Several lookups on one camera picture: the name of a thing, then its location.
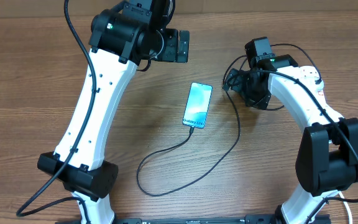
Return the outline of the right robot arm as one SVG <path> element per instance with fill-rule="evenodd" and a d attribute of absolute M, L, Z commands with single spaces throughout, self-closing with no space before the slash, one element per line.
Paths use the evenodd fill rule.
<path fill-rule="evenodd" d="M 348 207 L 344 191 L 358 182 L 358 119 L 346 119 L 326 102 L 315 63 L 300 66 L 290 55 L 277 55 L 268 38 L 245 44 L 248 70 L 229 67 L 223 89 L 233 90 L 246 106 L 268 110 L 272 96 L 292 115 L 301 133 L 295 162 L 298 186 L 273 214 L 246 215 L 246 223 L 329 223 L 321 209 L 331 201 Z"/>

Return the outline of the smartphone with blue screen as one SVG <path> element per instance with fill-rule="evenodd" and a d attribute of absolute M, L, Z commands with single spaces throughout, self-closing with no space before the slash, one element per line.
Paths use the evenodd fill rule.
<path fill-rule="evenodd" d="M 199 129 L 205 127 L 212 91 L 211 85 L 196 82 L 191 84 L 182 119 L 183 125 Z"/>

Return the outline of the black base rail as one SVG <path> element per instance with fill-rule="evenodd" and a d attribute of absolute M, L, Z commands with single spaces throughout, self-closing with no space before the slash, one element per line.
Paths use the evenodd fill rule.
<path fill-rule="evenodd" d="M 226 218 L 190 218 L 190 219 L 156 219 L 142 220 L 140 218 L 116 218 L 116 224 L 270 224 L 273 215 L 246 215 L 245 217 Z"/>

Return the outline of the white power strip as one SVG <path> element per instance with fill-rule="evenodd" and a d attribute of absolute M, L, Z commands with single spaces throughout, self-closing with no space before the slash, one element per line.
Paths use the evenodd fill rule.
<path fill-rule="evenodd" d="M 298 78 L 316 98 L 324 96 L 324 82 L 319 79 L 319 73 L 315 67 L 296 67 L 295 77 Z"/>

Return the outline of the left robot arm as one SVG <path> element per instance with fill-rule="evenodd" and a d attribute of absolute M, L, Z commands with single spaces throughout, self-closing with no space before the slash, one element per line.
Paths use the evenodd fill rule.
<path fill-rule="evenodd" d="M 147 62 L 185 63 L 190 34 L 168 27 L 174 1 L 122 1 L 91 23 L 88 70 L 66 133 L 37 167 L 60 180 L 78 203 L 82 223 L 112 223 L 109 193 L 117 165 L 105 160 L 109 129 L 124 90 Z"/>

